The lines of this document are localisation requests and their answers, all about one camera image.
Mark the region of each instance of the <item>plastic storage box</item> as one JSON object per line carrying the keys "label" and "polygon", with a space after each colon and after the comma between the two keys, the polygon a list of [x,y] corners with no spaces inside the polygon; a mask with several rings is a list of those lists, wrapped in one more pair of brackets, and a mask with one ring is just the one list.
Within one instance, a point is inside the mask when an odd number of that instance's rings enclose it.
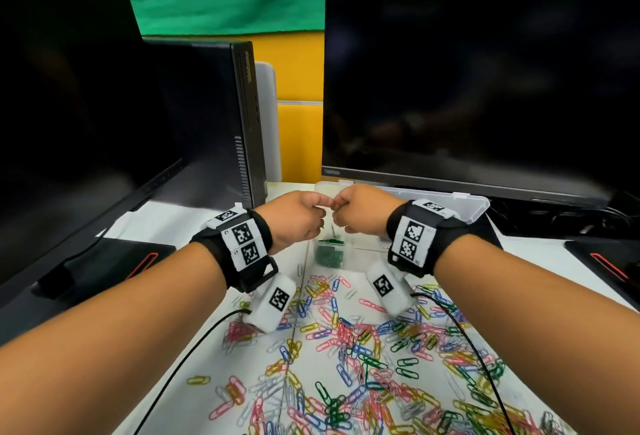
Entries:
{"label": "plastic storage box", "polygon": [[[339,182],[318,182],[316,192],[335,197],[342,189],[353,185],[350,180]],[[380,187],[382,190],[405,200],[426,198],[436,204],[453,209],[460,219],[468,224],[475,222],[488,208],[489,199],[479,195],[461,192],[430,192],[394,187]],[[324,228],[309,245],[309,253],[316,259],[316,265],[365,272],[378,259],[386,259],[391,241],[363,234],[350,235],[333,223],[331,211],[327,211]]]}

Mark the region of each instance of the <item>forearm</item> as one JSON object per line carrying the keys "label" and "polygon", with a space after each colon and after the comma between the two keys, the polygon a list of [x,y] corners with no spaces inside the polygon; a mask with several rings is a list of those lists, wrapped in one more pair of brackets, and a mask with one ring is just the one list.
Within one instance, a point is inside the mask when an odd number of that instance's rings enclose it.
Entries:
{"label": "forearm", "polygon": [[435,277],[514,373],[578,433],[640,426],[636,312],[473,236],[443,253]]}
{"label": "forearm", "polygon": [[0,432],[110,434],[227,291],[190,244],[0,349]]}

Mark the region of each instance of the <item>computer tower vent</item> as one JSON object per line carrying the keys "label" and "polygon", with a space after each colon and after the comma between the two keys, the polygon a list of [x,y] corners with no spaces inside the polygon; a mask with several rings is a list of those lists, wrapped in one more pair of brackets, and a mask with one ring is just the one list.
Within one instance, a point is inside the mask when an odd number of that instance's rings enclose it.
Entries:
{"label": "computer tower vent", "polygon": [[240,167],[240,180],[242,181],[242,197],[244,207],[252,207],[251,188],[249,186],[249,173],[246,169],[246,158],[244,157],[244,143],[241,136],[236,136],[236,155]]}

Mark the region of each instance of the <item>black cable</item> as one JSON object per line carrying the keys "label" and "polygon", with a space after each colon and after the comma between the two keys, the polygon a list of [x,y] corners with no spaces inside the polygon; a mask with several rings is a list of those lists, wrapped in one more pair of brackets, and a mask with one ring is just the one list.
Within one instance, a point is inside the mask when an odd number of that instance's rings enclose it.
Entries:
{"label": "black cable", "polygon": [[438,307],[440,307],[442,310],[444,310],[444,312],[453,320],[454,324],[456,324],[456,327],[458,328],[460,333],[465,337],[465,339],[467,340],[467,342],[471,346],[471,349],[473,349],[474,353],[476,353],[476,357],[478,358],[478,361],[480,361],[480,365],[482,366],[482,369],[483,369],[484,373],[486,374],[486,377],[489,380],[489,383],[491,383],[491,387],[493,389],[493,392],[495,393],[495,397],[496,397],[496,399],[498,399],[498,403],[500,404],[500,408],[502,409],[502,414],[504,415],[504,419],[507,421],[507,425],[509,426],[509,430],[511,431],[511,435],[516,435],[516,431],[513,429],[513,425],[511,424],[511,420],[509,419],[509,415],[507,415],[507,408],[504,407],[504,404],[502,403],[502,399],[500,398],[500,394],[498,394],[498,389],[496,389],[495,384],[493,383],[493,380],[491,378],[491,373],[489,373],[489,369],[487,369],[486,365],[484,364],[482,356],[480,356],[480,353],[476,349],[476,346],[474,346],[474,343],[471,342],[471,339],[469,339],[469,336],[467,335],[465,330],[460,325],[460,322],[458,322],[458,320],[456,320],[456,318],[453,317],[453,314],[451,312],[449,312],[449,310],[447,310],[447,308],[443,304],[441,304],[439,301],[434,299],[431,295],[416,292],[415,294],[411,294],[411,296],[412,297],[427,297],[430,301],[432,301]]}
{"label": "black cable", "polygon": [[210,327],[209,330],[207,330],[207,332],[204,333],[204,335],[198,340],[198,342],[196,342],[194,344],[194,346],[191,349],[189,349],[189,351],[187,352],[187,355],[183,357],[183,359],[180,361],[180,363],[178,363],[178,366],[175,367],[175,369],[171,373],[171,376],[169,376],[169,379],[166,380],[166,382],[164,383],[164,386],[162,387],[162,389],[160,390],[160,392],[156,396],[156,399],[154,400],[153,403],[151,403],[151,406],[147,410],[147,412],[145,414],[145,417],[142,419],[142,421],[138,425],[138,428],[136,429],[135,432],[133,432],[133,435],[138,435],[140,433],[140,430],[142,430],[142,426],[145,424],[145,422],[149,418],[149,415],[151,415],[151,412],[156,407],[158,401],[160,401],[160,397],[163,395],[163,393],[166,390],[167,386],[169,386],[169,383],[171,383],[171,380],[178,373],[178,371],[180,370],[180,368],[182,367],[184,362],[189,358],[189,356],[191,354],[193,354],[193,351],[195,351],[198,348],[198,346],[200,344],[202,344],[202,341],[204,341],[204,339],[206,339],[207,336],[213,332],[213,329],[215,329],[217,326],[222,324],[222,322],[224,322],[226,319],[228,319],[229,317],[231,317],[231,316],[233,316],[233,315],[235,315],[237,313],[250,314],[251,310],[249,310],[249,309],[238,309],[238,310],[234,310],[233,312],[229,312],[227,315],[225,315],[224,317],[219,319],[215,324],[213,324],[213,327]]}
{"label": "black cable", "polygon": [[76,253],[73,254],[71,256],[69,256],[68,258],[65,258],[62,263],[60,263],[60,265],[64,265],[65,263],[68,263],[71,260],[75,260],[76,258],[80,258],[84,253],[87,253],[89,250],[93,249],[96,247],[96,245],[102,241],[102,238],[104,238],[106,236],[106,234],[109,232],[109,230],[111,228],[113,228],[113,225],[116,224],[116,221],[112,222],[111,224],[109,224],[109,227],[104,229],[104,231],[102,231],[100,233],[100,236],[98,236],[98,239],[95,240],[93,243],[91,243],[90,245],[88,245],[85,249],[83,249],[80,253]]}

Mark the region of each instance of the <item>hand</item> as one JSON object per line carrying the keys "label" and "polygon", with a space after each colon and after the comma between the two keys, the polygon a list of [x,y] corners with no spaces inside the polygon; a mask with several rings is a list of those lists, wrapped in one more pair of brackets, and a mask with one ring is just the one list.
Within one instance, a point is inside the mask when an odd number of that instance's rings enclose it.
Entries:
{"label": "hand", "polygon": [[347,233],[364,233],[387,237],[387,220],[391,212],[406,201],[378,187],[356,184],[335,196],[333,222],[346,226]]}
{"label": "hand", "polygon": [[276,197],[256,208],[269,225],[274,255],[299,241],[311,240],[320,234],[326,211],[319,205],[333,208],[333,199],[311,191],[296,190]]}

